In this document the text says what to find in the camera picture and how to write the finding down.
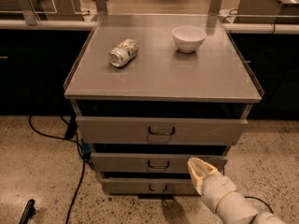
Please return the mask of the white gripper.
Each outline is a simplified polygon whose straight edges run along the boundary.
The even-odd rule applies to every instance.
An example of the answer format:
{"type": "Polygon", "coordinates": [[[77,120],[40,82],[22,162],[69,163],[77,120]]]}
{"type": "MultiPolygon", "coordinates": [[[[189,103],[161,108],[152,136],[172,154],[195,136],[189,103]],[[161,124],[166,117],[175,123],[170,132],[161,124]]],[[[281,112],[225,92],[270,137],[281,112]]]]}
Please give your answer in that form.
{"type": "Polygon", "coordinates": [[[212,213],[227,194],[236,191],[236,184],[229,177],[220,175],[215,166],[199,158],[188,159],[188,171],[195,190],[212,213]]]}

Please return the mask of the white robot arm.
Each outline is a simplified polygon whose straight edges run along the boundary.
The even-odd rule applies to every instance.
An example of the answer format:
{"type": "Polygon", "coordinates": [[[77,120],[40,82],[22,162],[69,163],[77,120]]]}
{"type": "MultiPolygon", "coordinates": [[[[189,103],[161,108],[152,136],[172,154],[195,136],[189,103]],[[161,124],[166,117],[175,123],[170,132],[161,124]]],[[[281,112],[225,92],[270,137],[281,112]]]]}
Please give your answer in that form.
{"type": "Polygon", "coordinates": [[[193,186],[205,206],[223,224],[286,224],[270,212],[260,212],[237,191],[237,185],[215,166],[199,158],[188,159],[193,186]]]}

